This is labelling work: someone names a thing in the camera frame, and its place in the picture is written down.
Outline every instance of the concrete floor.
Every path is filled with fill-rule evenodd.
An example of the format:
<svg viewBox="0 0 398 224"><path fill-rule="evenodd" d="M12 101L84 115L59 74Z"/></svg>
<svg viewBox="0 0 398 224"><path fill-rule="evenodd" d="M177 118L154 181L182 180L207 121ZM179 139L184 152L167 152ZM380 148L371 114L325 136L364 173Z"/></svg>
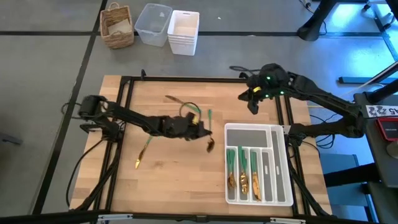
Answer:
<svg viewBox="0 0 398 224"><path fill-rule="evenodd" d="M311 16L291 0L118 1L130 5L133 21L148 2L200 12L200 31L295 32ZM3 0L0 31L91 31L100 5L99 0ZM337 5L325 21L328 32L379 32L373 13L361 12L362 7ZM88 39L0 35L0 131L24 140L22 146L0 142L0 216L30 212L62 118L60 107L68 101ZM324 36L305 42L298 37L199 36L194 57L173 55L168 43L161 48L145 45L138 36L134 45L110 50L97 37L78 101L97 94L104 75L139 75L143 68L150 76L236 77L230 65L260 68L273 62L341 95L356 86L338 85L338 77L372 77L393 61L382 37ZM324 109L310 112L331 115ZM80 123L72 121L68 129L45 213L67 210L65 189L87 137ZM321 152L356 154L360 164L373 161L365 138L337 137L332 149Z"/></svg>

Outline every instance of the wicker basket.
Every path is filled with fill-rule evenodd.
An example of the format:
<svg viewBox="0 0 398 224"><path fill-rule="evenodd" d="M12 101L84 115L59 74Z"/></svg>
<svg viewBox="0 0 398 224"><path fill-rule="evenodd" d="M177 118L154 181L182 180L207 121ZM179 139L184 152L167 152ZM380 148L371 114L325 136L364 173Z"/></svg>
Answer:
<svg viewBox="0 0 398 224"><path fill-rule="evenodd" d="M131 26L131 15L129 6L119 7L119 4L113 2L108 9L102 10L100 15L101 37L105 44L112 49L127 47L134 42L134 31L131 29L128 33L114 32L109 34L108 27L118 22L128 19Z"/></svg>

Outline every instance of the robotic arm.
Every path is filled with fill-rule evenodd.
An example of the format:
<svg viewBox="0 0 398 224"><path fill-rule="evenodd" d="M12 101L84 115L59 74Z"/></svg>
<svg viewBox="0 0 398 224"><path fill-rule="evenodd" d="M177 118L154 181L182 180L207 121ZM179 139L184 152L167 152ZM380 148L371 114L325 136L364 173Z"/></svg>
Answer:
<svg viewBox="0 0 398 224"><path fill-rule="evenodd" d="M94 122L80 125L83 130L88 133L93 128L101 128L103 139L112 142L120 138L121 132L119 124L110 121L109 118L134 124L151 136L184 138L190 141L211 134L211 131L204 128L203 122L191 112L187 113L186 117L144 116L110 102L103 96L86 96L81 102L78 115L86 121Z"/></svg>
<svg viewBox="0 0 398 224"><path fill-rule="evenodd" d="M310 100L343 116L332 123L308 126L292 124L289 137L296 140L298 145L306 136L341 134L347 138L360 138L364 135L366 120L360 106L325 92L305 76L286 72L280 65L272 63L263 66L258 75L249 77L241 73L240 77L248 80L246 85L249 89L240 94L238 99L248 102L248 108L252 114L257 114L259 101L287 95L298 100Z"/></svg>

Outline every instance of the label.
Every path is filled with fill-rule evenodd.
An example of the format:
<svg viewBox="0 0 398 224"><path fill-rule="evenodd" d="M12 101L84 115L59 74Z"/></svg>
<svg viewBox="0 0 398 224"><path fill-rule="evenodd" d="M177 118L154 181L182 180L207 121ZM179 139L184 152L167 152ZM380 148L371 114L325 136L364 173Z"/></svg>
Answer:
<svg viewBox="0 0 398 224"><path fill-rule="evenodd" d="M366 105L366 112L370 118L398 116L398 106Z"/></svg>

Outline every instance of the wooden tabletop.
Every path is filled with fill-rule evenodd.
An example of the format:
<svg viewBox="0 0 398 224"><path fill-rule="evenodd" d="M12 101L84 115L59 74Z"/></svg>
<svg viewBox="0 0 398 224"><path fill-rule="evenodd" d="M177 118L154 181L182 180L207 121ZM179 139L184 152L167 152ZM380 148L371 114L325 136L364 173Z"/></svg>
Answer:
<svg viewBox="0 0 398 224"><path fill-rule="evenodd" d="M104 77L100 95L116 101L121 76ZM213 110L212 131L215 148L206 152L208 137L196 141L154 138L138 169L135 161L148 134L141 128L128 124L124 136L118 177L111 210L130 213L292 216L291 207L230 205L225 201L224 179L224 125L226 123L278 124L274 100L259 104L257 115L247 109L237 96L246 90L242 83L200 82L134 82L130 110L144 115L178 115L180 105L164 95L196 103L202 111ZM305 101L292 99L296 123L310 124ZM284 120L287 117L282 99ZM202 116L208 128L207 114ZM86 150L101 137L100 132L90 133ZM306 141L315 144L314 139ZM101 143L81 162L73 192L71 208L79 206L97 184L106 143ZM305 183L315 200L331 213L318 152L311 146L300 146ZM303 213L300 191L296 187L298 209ZM101 208L106 194L103 194Z"/></svg>

